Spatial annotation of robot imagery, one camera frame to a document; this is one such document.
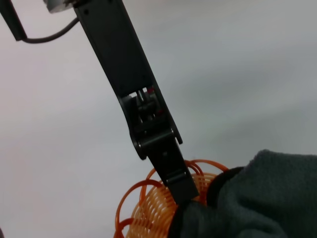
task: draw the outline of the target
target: dark gray cloth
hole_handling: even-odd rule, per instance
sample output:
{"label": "dark gray cloth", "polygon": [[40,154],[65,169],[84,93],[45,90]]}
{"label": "dark gray cloth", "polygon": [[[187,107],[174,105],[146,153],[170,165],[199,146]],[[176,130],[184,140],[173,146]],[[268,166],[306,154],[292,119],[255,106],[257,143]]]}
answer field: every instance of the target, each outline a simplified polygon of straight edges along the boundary
{"label": "dark gray cloth", "polygon": [[317,156],[261,151],[216,208],[191,202],[175,219],[181,238],[317,238]]}

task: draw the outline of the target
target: gray wall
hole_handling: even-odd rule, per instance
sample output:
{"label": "gray wall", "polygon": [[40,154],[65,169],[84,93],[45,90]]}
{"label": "gray wall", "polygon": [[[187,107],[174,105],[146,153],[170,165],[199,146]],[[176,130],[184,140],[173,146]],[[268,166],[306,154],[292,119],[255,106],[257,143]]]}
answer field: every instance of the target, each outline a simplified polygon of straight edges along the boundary
{"label": "gray wall", "polygon": [[[65,26],[41,0],[14,1],[30,37]],[[184,157],[229,167],[261,149],[317,153],[315,0],[129,0],[179,127]],[[0,226],[7,238],[103,238],[119,199],[151,169],[77,25],[16,43],[0,19]],[[126,218],[138,194],[123,207]]]}

